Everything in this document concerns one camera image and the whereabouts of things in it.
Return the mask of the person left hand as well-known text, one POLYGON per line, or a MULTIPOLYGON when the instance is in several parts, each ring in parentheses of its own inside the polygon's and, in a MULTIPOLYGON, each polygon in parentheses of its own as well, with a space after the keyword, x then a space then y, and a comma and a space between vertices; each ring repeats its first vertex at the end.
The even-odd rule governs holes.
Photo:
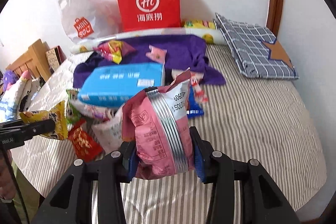
POLYGON ((16 189, 10 170, 6 164, 5 157, 1 152, 1 175, 0 175, 0 196, 4 200, 12 200, 16 195, 16 189))

